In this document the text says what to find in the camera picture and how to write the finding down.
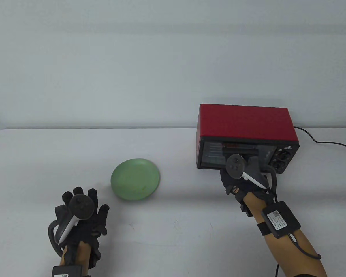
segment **toaster oven control knob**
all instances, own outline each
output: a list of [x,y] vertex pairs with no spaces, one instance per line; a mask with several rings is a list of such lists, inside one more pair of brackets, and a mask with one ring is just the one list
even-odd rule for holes
[[291,157],[291,153],[287,151],[283,151],[278,155],[278,158],[280,160],[286,160],[287,158],[290,158],[290,157]]
[[273,167],[275,170],[281,169],[284,166],[285,166],[285,162],[283,162],[283,161],[275,161],[273,163]]

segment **toaster oven glass door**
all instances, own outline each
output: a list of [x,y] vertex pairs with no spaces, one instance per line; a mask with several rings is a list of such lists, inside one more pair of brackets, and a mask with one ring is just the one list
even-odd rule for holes
[[252,145],[240,143],[222,143],[216,141],[206,141],[202,152],[202,166],[223,168],[225,167],[226,156],[223,154],[223,147],[232,153],[259,153],[259,162],[262,164],[269,164],[277,147],[274,145]]

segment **qr code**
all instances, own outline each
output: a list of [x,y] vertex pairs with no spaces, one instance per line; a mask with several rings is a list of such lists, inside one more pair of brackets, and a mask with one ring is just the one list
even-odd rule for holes
[[274,211],[274,212],[273,212],[273,215],[274,215],[274,217],[280,216],[280,214],[279,214],[278,211]]

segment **green plate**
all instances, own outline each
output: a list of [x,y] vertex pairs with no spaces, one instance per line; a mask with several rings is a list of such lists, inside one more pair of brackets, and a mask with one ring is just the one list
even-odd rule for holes
[[146,159],[131,159],[118,165],[111,175],[114,193],[125,200],[141,200],[151,195],[159,185],[159,170]]

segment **hand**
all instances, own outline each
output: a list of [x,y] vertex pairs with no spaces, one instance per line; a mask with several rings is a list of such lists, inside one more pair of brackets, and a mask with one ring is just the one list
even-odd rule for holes
[[[81,187],[76,187],[73,190],[73,194],[83,194]],[[70,199],[73,197],[73,194],[69,191],[63,194],[63,201],[65,205],[59,206],[56,208],[55,213],[57,218],[61,218],[64,214],[64,211],[68,209]],[[101,253],[98,251],[99,242],[97,239],[101,235],[106,235],[106,219],[108,216],[109,206],[104,204],[100,207],[99,212],[97,213],[98,207],[98,198],[97,191],[95,189],[90,189],[87,192],[87,195],[94,201],[94,213],[87,220],[80,220],[77,226],[74,226],[66,239],[60,244],[60,247],[67,251],[64,255],[65,265],[74,263],[77,256],[77,249],[80,242],[89,244],[91,246],[91,255],[89,261],[89,269],[95,267],[96,262],[100,260]]]
[[267,205],[274,203],[274,195],[269,193],[270,190],[262,189],[251,181],[247,181],[243,178],[233,179],[228,174],[226,169],[220,170],[220,177],[227,195],[230,193],[234,194],[236,196],[236,200],[241,204],[241,211],[245,212],[248,216],[252,216],[252,213],[244,203],[243,198],[249,192],[251,192],[257,198],[264,200]]

